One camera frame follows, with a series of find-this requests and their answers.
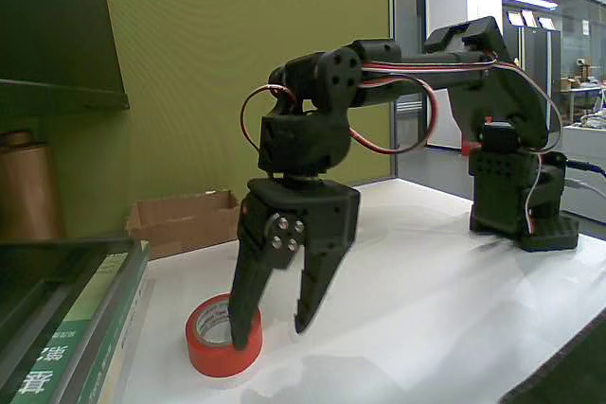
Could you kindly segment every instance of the tape roll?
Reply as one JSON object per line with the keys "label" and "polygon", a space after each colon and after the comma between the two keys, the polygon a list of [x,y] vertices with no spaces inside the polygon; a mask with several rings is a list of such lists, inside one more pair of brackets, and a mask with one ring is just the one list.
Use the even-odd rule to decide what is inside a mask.
{"label": "tape roll", "polygon": [[206,376],[228,378],[241,373],[257,359],[263,345],[261,313],[253,318],[248,345],[236,350],[231,342],[229,294],[217,295],[199,305],[186,323],[189,360]]}

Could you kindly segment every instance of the robotic arm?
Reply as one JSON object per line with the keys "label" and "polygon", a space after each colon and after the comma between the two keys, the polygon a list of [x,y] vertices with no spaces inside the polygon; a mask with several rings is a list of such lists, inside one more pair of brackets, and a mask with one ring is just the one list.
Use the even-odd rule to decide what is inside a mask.
{"label": "robotic arm", "polygon": [[[487,152],[524,156],[525,181],[515,191],[528,190],[528,175],[531,181],[536,168],[530,155],[519,150],[546,151],[544,105],[537,88],[511,63],[494,19],[436,30],[425,47],[428,54],[403,59],[393,41],[356,41],[289,61],[270,75],[276,106],[261,120],[258,148],[258,167],[269,178],[250,181],[250,192],[241,204],[240,250],[229,302],[237,349],[247,344],[253,314],[273,269],[288,268],[299,248],[305,247],[294,316],[300,333],[355,239],[359,192],[318,178],[348,153],[348,109],[391,102],[419,89],[431,96],[431,88],[448,88],[454,118],[468,138],[489,143]],[[306,99],[315,111],[303,112]],[[487,128],[487,117],[507,123]],[[275,173],[283,177],[274,178]],[[481,209],[475,212],[475,227],[481,224],[506,235],[521,229],[519,204],[514,207],[515,225],[506,229],[493,225],[490,216],[483,218]]]}

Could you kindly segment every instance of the cardboard box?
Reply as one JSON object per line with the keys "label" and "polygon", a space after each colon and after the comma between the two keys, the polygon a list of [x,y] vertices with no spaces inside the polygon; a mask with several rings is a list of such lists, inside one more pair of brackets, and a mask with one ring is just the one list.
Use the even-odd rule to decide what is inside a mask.
{"label": "cardboard box", "polygon": [[137,202],[129,235],[150,243],[150,259],[178,255],[237,237],[240,206],[230,191]]}

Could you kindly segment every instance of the book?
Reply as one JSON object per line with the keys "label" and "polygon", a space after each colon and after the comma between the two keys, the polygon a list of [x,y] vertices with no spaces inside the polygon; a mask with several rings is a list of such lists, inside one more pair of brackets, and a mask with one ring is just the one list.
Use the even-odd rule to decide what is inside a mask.
{"label": "book", "polygon": [[118,339],[116,350],[114,351],[114,355],[112,356],[112,360],[110,361],[110,365],[107,369],[107,375],[105,376],[105,381],[101,387],[98,404],[112,404],[112,402],[114,402],[114,395],[116,394],[118,383],[120,383],[121,374],[124,369],[126,352],[128,352],[130,344],[133,342],[133,338],[136,337],[136,335],[132,333],[132,330],[134,329],[133,321],[137,312],[137,307],[139,306],[139,302],[143,298],[145,283],[146,277],[144,274],[143,278],[141,279],[141,283],[139,284],[139,288],[134,295],[131,308],[126,316],[126,322],[122,327],[122,332],[120,333],[120,337]]}
{"label": "book", "polygon": [[42,404],[50,400],[86,327],[127,255],[108,255],[103,260],[40,353],[12,399],[13,404]]}
{"label": "book", "polygon": [[148,259],[147,242],[105,258],[11,402],[97,402]]}
{"label": "book", "polygon": [[142,292],[142,285],[144,283],[143,276],[147,269],[148,257],[148,255],[145,255],[145,260],[142,260],[140,264],[138,264],[134,279],[122,293],[123,298],[117,306],[112,321],[107,329],[107,334],[99,346],[90,373],[82,385],[77,404],[96,404],[99,400],[114,353],[116,352],[116,348],[120,345],[120,338],[128,315],[129,313],[134,315],[133,303],[138,303],[139,301],[135,296]]}

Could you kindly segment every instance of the white table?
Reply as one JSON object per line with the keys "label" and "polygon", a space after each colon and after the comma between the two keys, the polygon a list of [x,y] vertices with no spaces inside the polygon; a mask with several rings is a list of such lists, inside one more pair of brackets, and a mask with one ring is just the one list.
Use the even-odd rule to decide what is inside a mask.
{"label": "white table", "polygon": [[399,180],[360,189],[357,241],[314,322],[294,334],[299,254],[274,272],[263,349],[235,378],[197,373],[184,329],[229,291],[237,243],[153,261],[122,402],[495,402],[606,307],[606,242],[525,253],[470,233],[469,201]]}
{"label": "white table", "polygon": [[[571,160],[589,162],[606,169],[606,130],[568,126],[562,130],[561,151]],[[595,172],[568,168],[566,177],[581,180],[606,192],[606,180]],[[561,209],[606,222],[606,201],[592,191],[566,188]]]}
{"label": "white table", "polygon": [[597,97],[601,97],[604,90],[606,90],[606,88],[604,88],[603,86],[600,86],[600,85],[597,85],[596,87],[580,87],[578,89],[562,90],[561,93],[563,95],[568,94],[570,96],[570,99],[569,99],[570,106],[568,107],[569,115],[570,115],[570,123],[574,123],[574,121],[575,121],[575,95],[576,94],[589,95],[592,92],[596,92]]}

